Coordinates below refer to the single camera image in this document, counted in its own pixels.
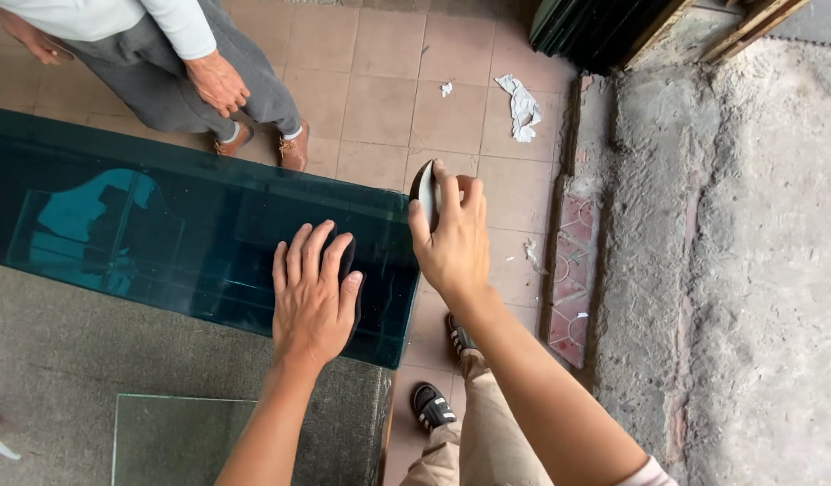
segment foot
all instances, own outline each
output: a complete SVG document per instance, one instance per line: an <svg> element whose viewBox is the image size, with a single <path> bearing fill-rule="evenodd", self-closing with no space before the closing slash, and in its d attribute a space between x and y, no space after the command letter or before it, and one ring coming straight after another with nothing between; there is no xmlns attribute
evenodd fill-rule
<svg viewBox="0 0 831 486"><path fill-rule="evenodd" d="M219 156L235 157L238 149L247 144L253 138L253 129L246 123L236 122L238 124L238 135L232 142L214 141L214 151Z"/></svg>
<svg viewBox="0 0 831 486"><path fill-rule="evenodd" d="M292 140L280 138L280 167L291 171L304 172L307 165L307 135L310 126L302 120L302 133Z"/></svg>
<svg viewBox="0 0 831 486"><path fill-rule="evenodd" d="M463 327L457 324L454 315L446 315L446 324L448 324L448 330L452 333L452 344L458 356L461 355L461 351L464 349L478 349L473 338L466 334Z"/></svg>
<svg viewBox="0 0 831 486"><path fill-rule="evenodd" d="M421 383L413 391L412 406L418 421L430 432L440 425L457 422L458 416L446 397L430 383Z"/></svg>

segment shirt sleeve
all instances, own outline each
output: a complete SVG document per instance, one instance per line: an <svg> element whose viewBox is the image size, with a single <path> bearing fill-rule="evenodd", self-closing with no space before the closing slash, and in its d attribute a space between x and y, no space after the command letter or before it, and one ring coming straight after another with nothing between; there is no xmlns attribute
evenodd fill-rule
<svg viewBox="0 0 831 486"><path fill-rule="evenodd" d="M197 0L140 0L185 61L214 52L217 42Z"/></svg>
<svg viewBox="0 0 831 486"><path fill-rule="evenodd" d="M650 456L650 460L644 464L644 467L617 486L677 486L677 482L664 472L655 458Z"/></svg>

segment white long-sleeve shirt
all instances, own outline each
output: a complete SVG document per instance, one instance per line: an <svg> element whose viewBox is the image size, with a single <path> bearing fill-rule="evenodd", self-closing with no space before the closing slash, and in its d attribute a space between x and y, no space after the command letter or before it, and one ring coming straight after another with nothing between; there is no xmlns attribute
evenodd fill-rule
<svg viewBox="0 0 831 486"><path fill-rule="evenodd" d="M72 41L118 34L148 12L181 59L199 59L217 48L197 0L0 0L0 7L51 36Z"/></svg>

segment white sock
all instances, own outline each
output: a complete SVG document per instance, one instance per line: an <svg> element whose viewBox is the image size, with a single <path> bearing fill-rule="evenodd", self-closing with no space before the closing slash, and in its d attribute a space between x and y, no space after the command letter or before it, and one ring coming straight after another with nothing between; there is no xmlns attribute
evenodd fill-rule
<svg viewBox="0 0 831 486"><path fill-rule="evenodd" d="M228 144L230 142L234 142L236 140L236 137L238 137L238 132L241 131L241 129L242 129L242 124L237 123L236 124L236 132L232 134L232 137L230 137L229 140L221 140L220 143L221 144Z"/></svg>
<svg viewBox="0 0 831 486"><path fill-rule="evenodd" d="M292 135L283 135L282 138L284 140L292 140L293 138L298 137L302 133L302 126L299 126L299 129L293 133Z"/></svg>

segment hand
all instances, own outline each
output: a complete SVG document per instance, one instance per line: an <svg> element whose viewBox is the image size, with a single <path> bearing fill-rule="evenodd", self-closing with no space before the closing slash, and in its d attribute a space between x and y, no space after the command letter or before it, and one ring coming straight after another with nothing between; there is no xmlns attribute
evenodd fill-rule
<svg viewBox="0 0 831 486"><path fill-rule="evenodd" d="M199 97L217 110L220 116L228 117L247 103L250 91L242 77L216 49L205 57L185 61L185 66Z"/></svg>
<svg viewBox="0 0 831 486"><path fill-rule="evenodd" d="M413 200L410 230L421 272L453 308L478 298L489 288L487 201L480 180L449 174L442 160L434 162L434 176L442 192L440 224L432 234L421 203ZM460 191L464 192L463 200Z"/></svg>
<svg viewBox="0 0 831 486"><path fill-rule="evenodd" d="M13 12L0 8L1 27L15 39L25 44L29 51L44 64L61 64L59 46L53 44L37 27Z"/></svg>
<svg viewBox="0 0 831 486"><path fill-rule="evenodd" d="M355 320L356 294L362 274L353 271L338 289L340 256L352 241L342 234L325 249L320 269L320 251L334 228L330 220L295 234L293 244L281 241L275 251L275 316L272 337L275 363L294 363L295 369L318 373L343 350Z"/></svg>

